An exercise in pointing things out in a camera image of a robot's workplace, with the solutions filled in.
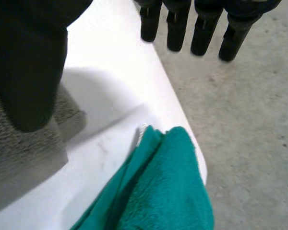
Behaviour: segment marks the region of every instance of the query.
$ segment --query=towel fold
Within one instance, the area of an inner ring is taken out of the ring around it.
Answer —
[[[68,161],[64,142],[84,126],[84,113],[63,86],[51,121],[36,132],[16,130],[0,105],[0,209],[63,167]]]
[[[194,145],[182,127],[149,126],[72,230],[212,230]]]

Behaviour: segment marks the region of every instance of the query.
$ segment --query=black cylindrical finger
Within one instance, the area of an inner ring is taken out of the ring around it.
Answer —
[[[152,1],[150,4],[142,4],[141,16],[141,38],[146,42],[153,42],[156,38],[162,0]]]
[[[191,52],[197,56],[203,56],[209,47],[223,7],[220,4],[206,5],[195,2],[195,10],[198,17],[195,23]]]
[[[191,6],[190,0],[164,1],[168,8],[168,49],[179,52],[182,48],[183,40],[186,33],[189,10]]]
[[[66,54],[66,29],[37,35],[0,9],[0,102],[16,129],[33,132],[48,123]]]
[[[221,60],[230,62],[236,57],[251,26],[260,17],[261,15],[250,18],[239,18],[228,15],[228,27],[219,51],[219,58]]]

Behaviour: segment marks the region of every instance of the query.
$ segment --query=teal microfiber cloth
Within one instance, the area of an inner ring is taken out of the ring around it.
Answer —
[[[212,230],[213,210],[182,127],[147,127],[72,230]]]

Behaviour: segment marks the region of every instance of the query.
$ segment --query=gray floor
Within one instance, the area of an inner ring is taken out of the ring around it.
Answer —
[[[204,58],[190,55],[194,8],[179,54],[167,51],[166,16],[155,45],[206,157],[216,230],[288,230],[288,0],[231,64],[217,58],[225,14]]]

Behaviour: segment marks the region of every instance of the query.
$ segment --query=white table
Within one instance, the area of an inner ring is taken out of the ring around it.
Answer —
[[[67,147],[69,162],[0,212],[0,230],[66,230],[121,166],[147,123],[182,126],[202,152],[151,44],[140,40],[131,0],[94,0],[69,28],[63,83],[87,113],[86,128]]]

